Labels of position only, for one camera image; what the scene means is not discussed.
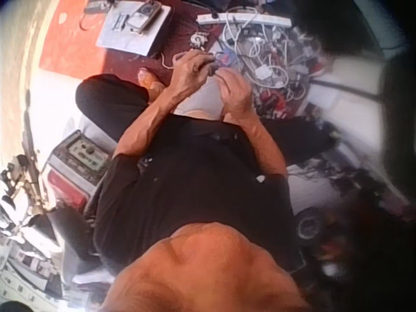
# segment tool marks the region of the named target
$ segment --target white power strip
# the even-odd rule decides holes
[[[228,13],[228,21],[237,23],[244,23],[253,18],[254,13]],[[227,20],[226,13],[219,13],[218,18],[213,18],[212,14],[202,14],[198,15],[196,21],[200,25],[208,25],[208,24],[217,24],[217,23],[225,23]],[[292,27],[292,21],[290,18],[281,18],[279,16],[271,16],[271,15],[264,15],[258,14],[256,17],[251,21],[254,24],[265,24],[265,25],[275,25],[278,27],[285,27],[290,28]]]

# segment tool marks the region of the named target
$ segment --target mobile phone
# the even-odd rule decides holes
[[[126,25],[135,32],[141,33],[162,8],[158,1],[146,1],[127,20]]]

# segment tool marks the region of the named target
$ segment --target knob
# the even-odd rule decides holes
[[[91,155],[94,154],[94,148],[92,146],[89,146],[85,149],[85,153]]]

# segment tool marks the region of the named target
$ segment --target black pants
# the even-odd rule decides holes
[[[148,93],[146,89],[115,75],[102,74],[84,80],[77,88],[75,101],[87,118],[118,142],[148,106]],[[288,165],[306,161],[333,146],[333,140],[324,131],[302,118],[263,120],[263,125],[276,141]],[[241,128],[219,121],[170,114],[159,128],[150,149],[199,135],[226,141],[250,167],[258,169],[254,151]]]

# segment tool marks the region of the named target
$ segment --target black cloth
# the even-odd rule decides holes
[[[80,110],[117,141],[147,100],[144,89],[113,75],[91,77],[76,93]],[[332,145],[304,120],[265,121],[265,127],[288,163]],[[233,226],[288,271],[302,265],[287,181],[280,175],[256,180],[261,172],[239,127],[169,115],[143,158],[148,160],[144,171],[137,159],[117,156],[99,197],[94,242],[113,273],[195,222]]]

